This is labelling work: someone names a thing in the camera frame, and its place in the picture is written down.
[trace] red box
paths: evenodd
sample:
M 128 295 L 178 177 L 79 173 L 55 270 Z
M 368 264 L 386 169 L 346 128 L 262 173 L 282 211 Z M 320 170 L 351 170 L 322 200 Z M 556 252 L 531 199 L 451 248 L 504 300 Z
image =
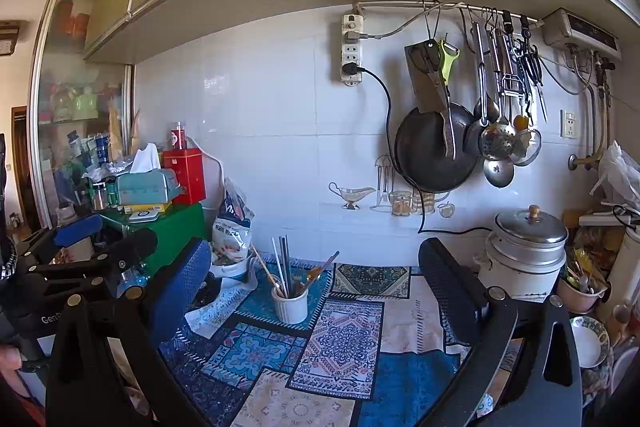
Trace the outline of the red box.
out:
M 165 169 L 175 171 L 180 184 L 180 196 L 174 199 L 175 203 L 193 204 L 207 197 L 200 149 L 164 151 L 162 161 Z

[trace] patterned bowl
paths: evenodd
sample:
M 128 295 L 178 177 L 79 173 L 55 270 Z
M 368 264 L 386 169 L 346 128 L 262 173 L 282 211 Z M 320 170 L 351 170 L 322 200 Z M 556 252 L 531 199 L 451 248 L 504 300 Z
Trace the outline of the patterned bowl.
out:
M 609 333 L 604 324 L 591 317 L 571 319 L 580 367 L 596 367 L 607 358 Z

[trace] wall outlet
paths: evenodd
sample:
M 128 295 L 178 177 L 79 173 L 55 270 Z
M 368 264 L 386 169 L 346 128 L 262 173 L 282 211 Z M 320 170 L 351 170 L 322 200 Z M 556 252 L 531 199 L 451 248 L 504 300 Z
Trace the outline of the wall outlet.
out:
M 567 110 L 560 110 L 560 120 L 562 121 L 562 129 L 560 130 L 560 136 L 563 138 L 573 138 L 575 139 L 575 113 L 569 112 Z
M 362 66 L 362 42 L 359 39 L 347 39 L 348 32 L 352 33 L 352 35 L 353 32 L 364 33 L 364 17 L 362 15 L 349 14 L 342 17 L 340 79 L 347 86 L 355 86 L 362 82 L 362 73 L 344 74 L 342 67 L 349 62 L 355 62 L 357 65 Z

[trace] white ceramic cup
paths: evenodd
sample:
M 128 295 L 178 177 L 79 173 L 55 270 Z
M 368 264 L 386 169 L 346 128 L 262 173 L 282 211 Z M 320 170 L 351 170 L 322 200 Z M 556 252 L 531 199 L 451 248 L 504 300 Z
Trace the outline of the white ceramic cup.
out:
M 306 289 L 302 295 L 298 295 L 293 299 L 283 299 L 277 295 L 276 288 L 272 288 L 271 298 L 279 320 L 285 324 L 298 324 L 305 320 L 308 312 L 306 307 L 306 297 L 308 295 L 309 290 Z

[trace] patterned mat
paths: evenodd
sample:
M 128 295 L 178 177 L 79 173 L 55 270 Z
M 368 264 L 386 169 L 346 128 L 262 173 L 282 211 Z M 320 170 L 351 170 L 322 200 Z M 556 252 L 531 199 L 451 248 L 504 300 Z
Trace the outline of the patterned mat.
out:
M 311 286 L 300 325 L 277 320 L 271 285 L 257 278 L 240 305 L 211 316 L 210 339 L 185 322 L 159 348 L 211 426 L 411 427 L 460 365 L 415 269 L 335 265 Z

